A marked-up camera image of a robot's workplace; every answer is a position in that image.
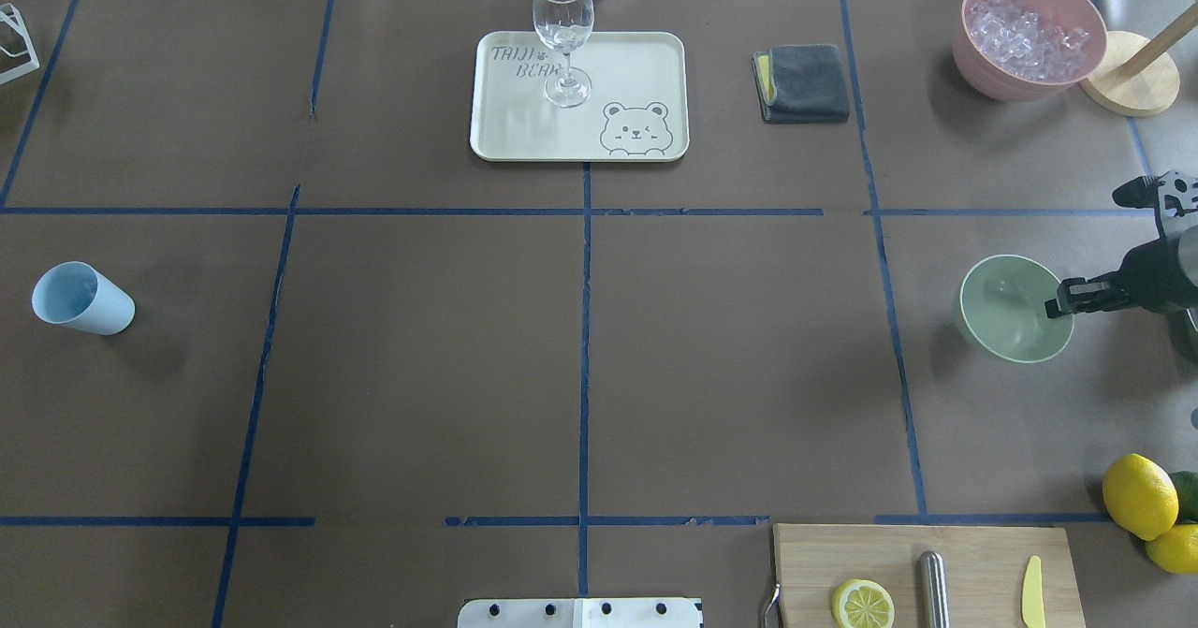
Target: blue tape line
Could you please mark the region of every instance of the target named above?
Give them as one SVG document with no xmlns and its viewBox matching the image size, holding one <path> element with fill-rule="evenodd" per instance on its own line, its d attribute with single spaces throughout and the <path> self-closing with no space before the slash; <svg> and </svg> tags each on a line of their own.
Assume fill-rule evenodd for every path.
<svg viewBox="0 0 1198 628">
<path fill-rule="evenodd" d="M 320 49 L 316 52 L 316 71 L 311 74 L 311 99 L 308 99 L 308 115 L 316 115 L 316 96 L 320 93 L 320 74 L 325 71 L 325 49 L 328 47 L 328 28 L 333 20 L 333 1 L 325 5 L 325 26 L 320 30 Z"/>
<path fill-rule="evenodd" d="M 2 207 L 4 215 L 282 217 L 280 207 Z"/>
<path fill-rule="evenodd" d="M 881 217 L 1151 217 L 1151 210 L 870 210 L 865 216 Z"/>
<path fill-rule="evenodd" d="M 822 217 L 824 211 L 819 209 L 766 209 L 766 210 L 691 210 L 680 209 L 647 209 L 647 210 L 621 210 L 600 209 L 593 210 L 597 217 Z"/>
<path fill-rule="evenodd" d="M 751 527 L 769 523 L 767 515 L 592 515 L 595 527 L 677 527 L 684 525 L 714 525 L 716 527 Z"/>
<path fill-rule="evenodd" d="M 224 517 L 0 515 L 0 527 L 228 527 Z M 316 518 L 244 518 L 243 527 L 315 527 Z"/>
<path fill-rule="evenodd" d="M 1144 139 L 1139 134 L 1139 126 L 1136 125 L 1136 119 L 1131 116 L 1127 117 L 1127 131 L 1131 133 L 1131 143 L 1136 147 L 1136 155 L 1139 156 L 1139 167 L 1144 170 L 1145 175 L 1152 176 L 1152 164 L 1148 162 L 1148 152 L 1144 151 Z"/>
<path fill-rule="evenodd" d="M 446 518 L 446 527 L 576 527 L 576 515 L 470 515 Z"/>
<path fill-rule="evenodd" d="M 898 382 L 902 385 L 902 409 L 907 419 L 907 452 L 910 455 L 910 475 L 915 485 L 915 503 L 920 514 L 927 513 L 927 497 L 924 491 L 924 471 L 919 463 L 919 441 L 915 436 L 915 415 L 910 405 L 910 388 L 907 382 L 907 364 L 903 361 L 902 338 L 898 334 L 898 313 L 895 312 L 894 288 L 890 283 L 890 262 L 887 260 L 885 235 L 882 231 L 882 217 L 878 216 L 878 188 L 873 179 L 873 162 L 865 145 L 865 107 L 861 102 L 861 85 L 857 72 L 857 54 L 853 52 L 853 30 L 848 17 L 848 0 L 840 0 L 840 18 L 845 28 L 845 52 L 848 55 L 848 74 L 853 81 L 853 104 L 857 109 L 857 132 L 861 140 L 861 161 L 865 163 L 865 175 L 869 176 L 870 213 L 873 219 L 873 237 L 878 248 L 878 262 L 882 268 L 882 291 L 887 301 L 887 319 L 890 322 L 890 342 L 894 346 L 895 362 L 898 367 Z"/>
<path fill-rule="evenodd" d="M 591 163 L 582 163 L 582 345 L 579 393 L 579 597 L 588 593 L 587 525 L 591 514 Z"/>
<path fill-rule="evenodd" d="M 304 207 L 302 217 L 581 217 L 570 209 L 476 209 L 476 207 Z"/>
<path fill-rule="evenodd" d="M 873 518 L 876 525 L 1031 525 L 1043 523 L 1111 523 L 1105 513 L 945 513 L 921 515 L 888 514 Z"/>
<path fill-rule="evenodd" d="M 12 182 L 17 179 L 17 168 L 20 167 L 20 157 L 25 155 L 25 143 L 29 141 L 29 135 L 34 131 L 34 121 L 37 120 L 37 111 L 42 108 L 46 89 L 50 85 L 50 76 L 54 74 L 54 67 L 59 64 L 59 55 L 62 53 L 62 44 L 67 40 L 67 30 L 71 28 L 71 20 L 74 18 L 74 11 L 78 5 L 79 0 L 71 0 L 71 5 L 67 6 L 67 17 L 62 18 L 59 40 L 54 43 L 54 52 L 50 53 L 50 60 L 46 62 L 42 83 L 37 86 L 37 95 L 34 96 L 34 105 L 29 109 L 29 117 L 25 119 L 25 129 L 20 133 L 20 141 L 17 143 L 17 150 L 12 155 L 12 163 L 8 164 L 8 176 L 5 179 L 4 188 L 0 188 L 0 207 L 4 207 L 5 201 L 8 201 L 8 192 L 12 191 Z"/>
<path fill-rule="evenodd" d="M 266 320 L 266 338 L 262 340 L 262 356 L 258 362 L 258 380 L 254 385 L 254 403 L 249 407 L 249 424 L 246 429 L 246 445 L 241 454 L 241 471 L 237 475 L 237 490 L 232 501 L 232 517 L 229 523 L 229 538 L 225 542 L 224 564 L 220 568 L 220 585 L 217 588 L 216 609 L 212 611 L 212 628 L 220 628 L 224 620 L 224 605 L 229 594 L 229 578 L 232 574 L 234 552 L 237 550 L 237 530 L 241 527 L 241 509 L 246 501 L 246 483 L 249 481 L 249 463 L 254 457 L 254 439 L 258 435 L 258 415 L 262 407 L 262 392 L 266 388 L 266 364 L 271 358 L 271 346 L 274 342 L 274 321 L 279 315 L 279 292 L 283 290 L 283 273 L 288 266 L 288 253 L 291 249 L 291 231 L 296 223 L 296 203 L 300 201 L 300 187 L 291 192 L 291 205 L 288 206 L 288 223 L 283 230 L 283 246 L 279 250 L 279 266 L 274 272 L 274 288 L 271 292 L 271 312 Z"/>
</svg>

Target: wooden cutting board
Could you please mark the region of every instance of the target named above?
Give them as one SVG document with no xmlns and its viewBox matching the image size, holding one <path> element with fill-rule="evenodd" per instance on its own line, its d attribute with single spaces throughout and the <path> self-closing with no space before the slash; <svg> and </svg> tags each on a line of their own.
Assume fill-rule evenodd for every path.
<svg viewBox="0 0 1198 628">
<path fill-rule="evenodd" d="M 1019 611 L 1028 557 L 1043 564 L 1048 628 L 1085 628 L 1065 531 L 1055 527 L 774 525 L 774 567 L 786 628 L 835 628 L 831 594 L 848 579 L 890 592 L 895 628 L 925 626 L 919 556 L 944 557 L 954 628 L 1024 628 Z"/>
</svg>

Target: wooden round base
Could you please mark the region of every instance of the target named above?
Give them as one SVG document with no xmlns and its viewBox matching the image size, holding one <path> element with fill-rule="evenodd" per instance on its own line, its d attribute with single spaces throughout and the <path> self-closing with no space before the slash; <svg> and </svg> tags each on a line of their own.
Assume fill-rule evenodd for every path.
<svg viewBox="0 0 1198 628">
<path fill-rule="evenodd" d="M 1119 72 L 1119 67 L 1144 44 L 1148 40 L 1142 35 L 1108 31 L 1107 54 L 1094 73 L 1082 80 L 1082 90 L 1099 104 L 1124 116 L 1143 117 L 1163 113 L 1178 98 L 1181 87 L 1178 66 L 1168 53 L 1132 77 Z"/>
</svg>

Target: ice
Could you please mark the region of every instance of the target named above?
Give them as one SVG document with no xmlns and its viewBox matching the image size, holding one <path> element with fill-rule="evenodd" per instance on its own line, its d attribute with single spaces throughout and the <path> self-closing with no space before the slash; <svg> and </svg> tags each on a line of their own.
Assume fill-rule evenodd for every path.
<svg viewBox="0 0 1198 628">
<path fill-rule="evenodd" d="M 1083 28 L 1065 30 L 1021 0 L 981 0 L 966 14 L 966 26 L 982 55 L 1025 80 L 1073 80 L 1085 65 Z"/>
</svg>

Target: wine glass base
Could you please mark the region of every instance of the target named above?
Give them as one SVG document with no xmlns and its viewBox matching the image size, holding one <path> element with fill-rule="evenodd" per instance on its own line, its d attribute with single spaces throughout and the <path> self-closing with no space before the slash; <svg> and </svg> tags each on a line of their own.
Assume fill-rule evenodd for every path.
<svg viewBox="0 0 1198 628">
<path fill-rule="evenodd" d="M 574 83 L 567 83 L 564 73 L 556 73 L 545 80 L 545 98 L 564 109 L 581 107 L 591 96 L 591 77 L 574 66 L 570 68 Z"/>
</svg>

